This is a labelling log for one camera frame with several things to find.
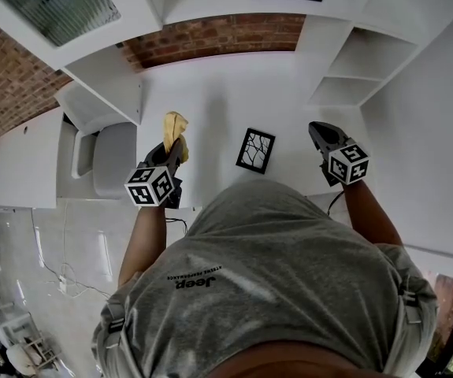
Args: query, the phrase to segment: cable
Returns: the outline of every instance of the cable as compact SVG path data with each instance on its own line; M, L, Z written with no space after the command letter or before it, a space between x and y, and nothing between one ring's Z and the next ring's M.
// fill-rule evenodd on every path
M38 250L38 253L39 253L39 259L43 263L44 267L47 270L49 270L50 272L52 272L55 275L55 277L57 278L57 281L47 281L46 283L47 284L48 283L59 284L59 281L61 281L60 277L63 276L63 279L65 280L65 286L66 287L78 287L78 286L84 287L84 290L82 290L79 294L76 294L76 295L67 294L66 292L64 292L63 290L58 288L58 291L60 291L63 295L66 295L67 297L70 297L70 298L77 298L80 295L84 294L86 291L93 290L93 291L97 291L99 294L101 294L105 298L109 299L110 296L111 296L109 293L106 293L106 292L104 292L102 290L99 290L96 287L87 286L86 284L82 284L81 282L77 281L75 270L73 269L73 267L71 265L69 265L65 261L66 260L65 259L65 227L67 225L67 206L68 206L68 204L69 204L69 201L65 201L65 220L64 220L64 223L63 223L63 262L61 263L61 266L60 266L60 275L58 275L58 273L56 273L52 268L50 268L46 264L46 262L44 261L43 256L41 255L41 251L39 249L39 243L37 241L37 235L35 234L34 210L30 209L30 215L32 217L32 228L34 230L35 244L37 245L37 250ZM67 280L68 279L65 277L65 269L67 267L72 271L72 274L73 274L73 280L70 280L70 281L73 281L73 283L71 283L71 284L67 284Z
M329 212L331 211L331 208L332 206L336 203L336 201L342 197L343 193L345 193L344 191L341 191L331 202L331 204L329 205L328 207L328 212L326 213L328 216L329 216Z
M184 224L184 234L188 233L188 224L182 218L166 217L165 219L166 219L167 223L176 223L176 222L183 223Z

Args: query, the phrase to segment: desk surface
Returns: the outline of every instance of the desk surface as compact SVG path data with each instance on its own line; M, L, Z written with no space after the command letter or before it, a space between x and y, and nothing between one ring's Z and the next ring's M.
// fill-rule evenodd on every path
M163 140L163 118L180 112L189 121L184 136L190 157L182 179L180 207L202 206L241 180L267 178L304 195L329 187L321 155L308 135L312 120L343 128L371 150L359 108L317 108L303 102L295 55L235 54L180 61L142 73L144 105L137 136L137 161ZM248 128L275 135L265 175L236 166ZM370 171L366 182L373 186Z

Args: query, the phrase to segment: red brick wall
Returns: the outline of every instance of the red brick wall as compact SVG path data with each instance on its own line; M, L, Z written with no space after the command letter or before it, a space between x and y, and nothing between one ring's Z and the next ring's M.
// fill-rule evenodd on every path
M123 43L136 71L216 54L295 50L305 16L238 14L166 25L162 31Z
M56 108L53 95L69 81L0 30L0 135Z

